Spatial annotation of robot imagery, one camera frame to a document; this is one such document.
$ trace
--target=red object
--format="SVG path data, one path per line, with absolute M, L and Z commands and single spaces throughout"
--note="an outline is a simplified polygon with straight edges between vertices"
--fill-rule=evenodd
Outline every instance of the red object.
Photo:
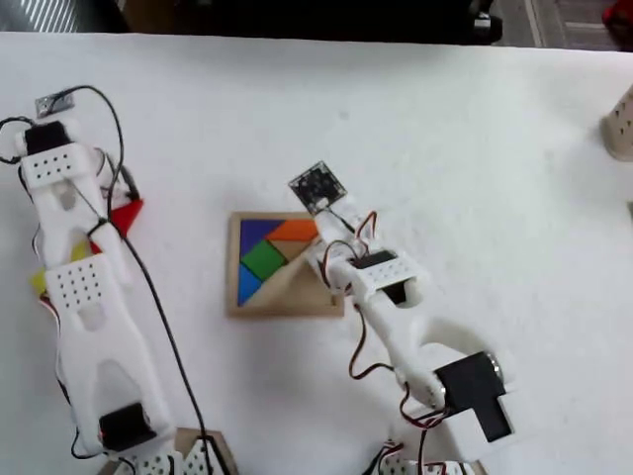
M 613 23 L 633 24 L 633 0 L 618 0 L 615 5 L 602 13 L 602 23 L 607 27 Z
M 143 204 L 144 202 L 142 200 L 134 200 L 121 208 L 112 210 L 112 222 L 125 236 L 128 235 L 128 231 L 132 227 Z M 90 249 L 93 254 L 101 253 L 99 246 L 92 241 L 90 241 Z

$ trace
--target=circuit board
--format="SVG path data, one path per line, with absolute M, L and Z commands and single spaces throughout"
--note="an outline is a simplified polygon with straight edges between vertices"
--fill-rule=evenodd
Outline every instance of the circuit board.
M 313 216 L 347 194 L 343 185 L 322 161 L 288 185 Z

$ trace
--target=purple tangram piece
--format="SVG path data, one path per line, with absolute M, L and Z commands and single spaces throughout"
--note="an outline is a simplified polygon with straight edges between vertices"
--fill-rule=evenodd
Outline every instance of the purple tangram piece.
M 283 223 L 284 220 L 242 220 L 239 230 L 239 257 L 247 254 Z

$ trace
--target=orange tangram piece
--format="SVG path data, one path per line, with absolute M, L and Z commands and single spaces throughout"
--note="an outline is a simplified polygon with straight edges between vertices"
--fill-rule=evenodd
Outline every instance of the orange tangram piece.
M 313 220 L 289 220 L 266 236 L 268 240 L 312 240 L 317 237 Z

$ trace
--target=red wire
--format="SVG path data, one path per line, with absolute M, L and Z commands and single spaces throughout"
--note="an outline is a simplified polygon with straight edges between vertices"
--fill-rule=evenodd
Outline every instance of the red wire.
M 383 460 L 386 459 L 387 457 L 392 456 L 395 453 L 400 452 L 403 448 L 405 448 L 405 445 L 403 443 L 399 443 L 395 447 L 392 447 L 389 450 L 386 450 L 385 453 L 383 453 L 380 456 L 380 459 L 378 460 L 378 473 L 383 473 L 382 468 L 381 468 L 383 466 Z
M 356 230 L 355 237 L 358 240 L 360 240 L 361 243 L 365 246 L 365 254 L 369 252 L 369 244 L 360 237 L 360 234 L 363 232 L 363 229 L 365 228 L 365 226 L 367 226 L 367 223 L 369 223 L 369 220 L 372 220 L 372 238 L 374 238 L 376 236 L 376 220 L 377 219 L 378 219 L 378 213 L 375 211 L 372 211 L 369 215 L 367 215 L 367 218 L 365 218 L 365 221 L 363 221 L 361 225 L 358 227 L 358 229 Z
M 389 364 L 374 363 L 371 366 L 369 366 L 367 369 L 365 369 L 364 371 L 360 372 L 359 374 L 354 374 L 354 363 L 356 362 L 358 355 L 363 349 L 363 346 L 365 345 L 365 339 L 367 338 L 367 326 L 365 325 L 365 317 L 363 316 L 363 313 L 361 312 L 360 307 L 358 307 L 358 305 L 354 305 L 354 309 L 356 310 L 356 312 L 358 312 L 358 315 L 360 316 L 360 322 L 362 324 L 363 331 L 360 334 L 360 341 L 358 341 L 358 345 L 356 346 L 356 349 L 354 350 L 354 353 L 352 354 L 352 357 L 349 360 L 349 367 L 348 367 L 349 376 L 352 379 L 355 379 L 358 381 L 360 379 L 363 379 L 364 377 L 369 375 L 372 371 L 378 368 L 385 368 L 385 369 L 389 369 L 390 371 L 394 371 L 394 367 L 390 366 Z
M 416 426 L 417 428 L 422 428 L 424 430 L 439 426 L 439 424 L 444 420 L 444 416 L 446 415 L 445 411 L 434 411 L 417 419 L 412 418 L 409 414 L 405 412 L 405 403 L 408 401 L 408 397 L 410 396 L 410 387 L 408 386 L 407 382 L 405 382 L 405 390 L 405 396 L 400 402 L 400 414 L 403 416 L 403 418 L 405 418 L 405 421 L 407 421 L 409 424 L 412 424 L 413 426 Z M 429 418 L 430 420 L 427 423 L 420 422 L 423 419 Z
M 327 288 L 331 288 L 331 285 L 329 284 L 329 280 L 327 279 L 327 260 L 329 258 L 329 252 L 335 244 L 343 244 L 347 246 L 347 248 L 351 250 L 352 253 L 354 254 L 354 258 L 356 259 L 358 258 L 358 254 L 356 254 L 356 251 L 354 250 L 354 248 L 351 246 L 349 242 L 345 242 L 344 240 L 337 239 L 337 240 L 333 240 L 330 244 L 328 244 L 327 247 L 325 248 L 325 253 L 323 254 L 323 261 L 318 264 L 321 279 L 323 279 L 323 282 L 325 283 Z

